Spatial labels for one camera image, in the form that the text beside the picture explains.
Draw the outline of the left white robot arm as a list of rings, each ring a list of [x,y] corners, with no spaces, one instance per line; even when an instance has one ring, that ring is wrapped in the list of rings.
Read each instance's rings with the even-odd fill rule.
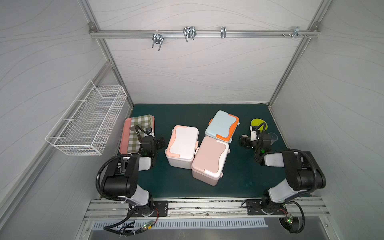
[[[152,135],[140,140],[137,151],[111,157],[99,169],[96,189],[100,196],[111,201],[128,203],[144,217],[153,214],[155,204],[152,194],[139,186],[139,172],[154,167],[157,151],[166,145],[163,137]]]

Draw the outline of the pink first aid kit box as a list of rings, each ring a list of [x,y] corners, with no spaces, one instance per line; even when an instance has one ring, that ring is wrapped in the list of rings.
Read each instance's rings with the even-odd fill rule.
[[[230,151],[228,143],[209,136],[204,137],[192,162],[193,177],[216,186],[223,177],[224,165]]]

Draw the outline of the white peach first aid kit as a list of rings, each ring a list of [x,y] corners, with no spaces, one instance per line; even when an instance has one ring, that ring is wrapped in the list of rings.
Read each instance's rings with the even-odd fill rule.
[[[199,130],[176,125],[165,151],[170,166],[190,170],[198,148]]]

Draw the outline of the blue orange first aid kit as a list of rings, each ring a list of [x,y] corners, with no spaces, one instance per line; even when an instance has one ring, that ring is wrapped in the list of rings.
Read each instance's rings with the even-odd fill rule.
[[[232,137],[239,125],[240,119],[238,117],[219,110],[210,120],[205,130],[205,135],[226,143],[231,143]]]

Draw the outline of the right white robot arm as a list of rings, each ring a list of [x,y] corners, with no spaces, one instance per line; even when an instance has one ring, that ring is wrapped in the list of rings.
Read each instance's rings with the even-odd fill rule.
[[[255,132],[250,137],[241,135],[239,142],[254,150],[254,159],[261,166],[285,170],[285,179],[262,196],[260,206],[267,215],[285,203],[325,188],[326,177],[311,152],[297,149],[273,152],[270,139]]]

